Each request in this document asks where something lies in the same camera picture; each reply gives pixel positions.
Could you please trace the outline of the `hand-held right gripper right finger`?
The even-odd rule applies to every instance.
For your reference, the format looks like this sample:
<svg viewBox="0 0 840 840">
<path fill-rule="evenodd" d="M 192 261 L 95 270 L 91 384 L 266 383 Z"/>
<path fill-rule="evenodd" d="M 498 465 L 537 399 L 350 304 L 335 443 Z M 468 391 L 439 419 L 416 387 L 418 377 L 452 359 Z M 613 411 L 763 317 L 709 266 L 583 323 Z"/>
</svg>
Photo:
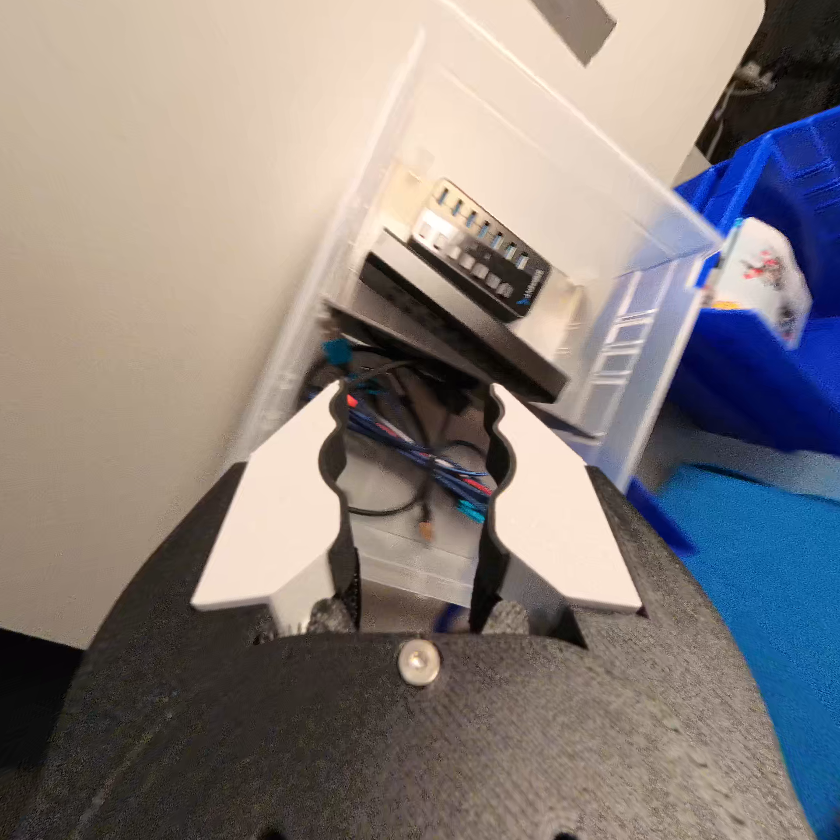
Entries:
<svg viewBox="0 0 840 840">
<path fill-rule="evenodd" d="M 489 386 L 486 468 L 495 487 L 479 536 L 469 630 L 579 634 L 575 608 L 642 616 L 644 602 L 590 469 L 507 388 Z"/>
</svg>

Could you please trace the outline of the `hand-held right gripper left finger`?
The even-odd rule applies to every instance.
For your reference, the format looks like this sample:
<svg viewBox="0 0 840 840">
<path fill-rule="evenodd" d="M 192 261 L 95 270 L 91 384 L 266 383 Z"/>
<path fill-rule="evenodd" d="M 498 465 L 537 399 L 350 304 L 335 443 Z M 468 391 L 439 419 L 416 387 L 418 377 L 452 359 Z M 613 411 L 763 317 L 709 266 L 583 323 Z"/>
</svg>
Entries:
<svg viewBox="0 0 840 840">
<path fill-rule="evenodd" d="M 361 623 L 361 564 L 349 505 L 348 390 L 333 381 L 248 457 L 191 604 L 267 606 L 278 627 L 308 627 L 320 602 Z"/>
</svg>

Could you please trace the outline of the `black cable orange plug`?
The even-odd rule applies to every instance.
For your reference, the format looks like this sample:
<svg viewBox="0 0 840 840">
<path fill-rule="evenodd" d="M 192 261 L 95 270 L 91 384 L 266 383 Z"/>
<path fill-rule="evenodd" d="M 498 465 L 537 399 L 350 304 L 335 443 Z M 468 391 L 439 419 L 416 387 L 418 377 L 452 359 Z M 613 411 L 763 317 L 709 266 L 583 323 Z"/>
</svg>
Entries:
<svg viewBox="0 0 840 840">
<path fill-rule="evenodd" d="M 489 491 L 482 479 L 485 473 L 466 467 L 451 456 L 457 449 L 475 455 L 481 455 L 482 450 L 448 435 L 455 418 L 469 405 L 466 389 L 407 360 L 361 365 L 344 373 L 349 386 L 350 433 L 395 456 L 414 469 L 417 476 L 409 498 L 389 507 L 350 505 L 350 512 L 358 517 L 385 519 L 415 511 L 418 534 L 430 543 L 434 536 L 432 496 L 434 489 L 439 489 L 463 515 L 482 522 L 487 509 L 484 499 Z M 442 410 L 436 432 L 424 420 L 406 375 L 425 388 Z"/>
</svg>

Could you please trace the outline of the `blue plastic bin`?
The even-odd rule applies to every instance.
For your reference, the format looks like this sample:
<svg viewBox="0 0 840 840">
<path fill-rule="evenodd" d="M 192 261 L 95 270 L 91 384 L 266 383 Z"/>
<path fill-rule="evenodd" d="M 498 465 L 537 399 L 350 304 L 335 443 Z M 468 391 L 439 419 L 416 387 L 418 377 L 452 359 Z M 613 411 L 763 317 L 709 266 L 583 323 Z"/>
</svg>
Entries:
<svg viewBox="0 0 840 840">
<path fill-rule="evenodd" d="M 700 429 L 839 454 L 839 108 L 773 129 L 676 192 L 724 235 L 756 217 L 791 242 L 813 308 L 797 350 L 756 314 L 703 308 L 668 399 Z"/>
</svg>

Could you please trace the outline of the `black silver USB hub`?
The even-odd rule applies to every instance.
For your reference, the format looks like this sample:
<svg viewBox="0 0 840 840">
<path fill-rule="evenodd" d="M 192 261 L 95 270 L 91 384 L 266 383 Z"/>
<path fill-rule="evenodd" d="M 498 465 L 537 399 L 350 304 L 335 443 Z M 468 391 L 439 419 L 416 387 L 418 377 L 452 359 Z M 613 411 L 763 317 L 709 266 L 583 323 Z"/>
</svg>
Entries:
<svg viewBox="0 0 840 840">
<path fill-rule="evenodd" d="M 416 216 L 409 248 L 497 320 L 532 310 L 551 265 L 457 185 L 440 179 Z"/>
</svg>

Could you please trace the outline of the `clear plastic bin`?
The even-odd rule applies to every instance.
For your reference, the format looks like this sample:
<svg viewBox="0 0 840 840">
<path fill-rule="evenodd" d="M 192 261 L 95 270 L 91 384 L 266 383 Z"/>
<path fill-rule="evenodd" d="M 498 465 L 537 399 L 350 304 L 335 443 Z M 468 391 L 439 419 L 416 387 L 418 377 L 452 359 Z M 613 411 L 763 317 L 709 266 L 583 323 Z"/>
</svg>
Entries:
<svg viewBox="0 0 840 840">
<path fill-rule="evenodd" d="M 253 451 L 344 371 L 321 343 L 344 336 L 350 368 L 377 366 L 381 350 L 342 333 L 324 314 L 328 298 L 410 337 L 437 335 L 460 352 L 485 351 L 513 365 L 520 383 L 556 416 L 591 438 L 554 431 L 607 489 L 623 494 L 697 320 L 700 271 L 721 237 L 668 188 L 629 160 L 572 106 L 471 24 L 421 29 L 374 125 L 360 172 L 328 226 L 279 333 L 235 446 Z M 417 322 L 360 280 L 370 249 L 412 251 L 413 222 L 433 185 L 446 179 L 535 249 L 550 277 L 508 330 Z M 451 453 L 486 466 L 484 392 L 449 436 L 481 448 Z M 417 473 L 344 427 L 338 486 L 350 505 L 385 508 L 412 495 Z M 434 536 L 417 513 L 370 519 L 350 512 L 360 577 L 470 605 L 482 521 L 432 496 Z"/>
</svg>

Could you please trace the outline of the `black bin divider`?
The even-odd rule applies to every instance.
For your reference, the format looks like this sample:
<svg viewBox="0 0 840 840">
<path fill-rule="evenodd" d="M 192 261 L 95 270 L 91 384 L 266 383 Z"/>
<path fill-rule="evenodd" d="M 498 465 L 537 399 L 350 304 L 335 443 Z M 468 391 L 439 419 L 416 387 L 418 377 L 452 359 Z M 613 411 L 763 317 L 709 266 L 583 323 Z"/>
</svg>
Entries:
<svg viewBox="0 0 840 840">
<path fill-rule="evenodd" d="M 534 401 L 532 396 L 537 391 L 531 384 L 520 383 L 513 365 L 492 353 L 460 352 L 437 335 L 410 337 L 328 298 L 324 298 L 322 304 L 325 316 L 341 333 L 361 341 L 367 347 L 383 351 L 388 358 L 417 362 L 440 378 L 467 390 L 484 392 L 490 384 L 502 385 L 552 430 L 591 438 L 582 428 L 552 413 L 547 403 Z"/>
</svg>

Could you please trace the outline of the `white printed packet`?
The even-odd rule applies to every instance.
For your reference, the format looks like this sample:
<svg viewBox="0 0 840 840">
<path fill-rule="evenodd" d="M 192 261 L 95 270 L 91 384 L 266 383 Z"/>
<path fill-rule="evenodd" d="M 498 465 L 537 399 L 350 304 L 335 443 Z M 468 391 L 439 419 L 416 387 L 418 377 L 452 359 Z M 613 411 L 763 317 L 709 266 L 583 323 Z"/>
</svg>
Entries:
<svg viewBox="0 0 840 840">
<path fill-rule="evenodd" d="M 788 350 L 797 349 L 812 294 L 790 240 L 756 217 L 739 218 L 718 257 L 702 288 L 702 306 L 752 312 Z"/>
</svg>

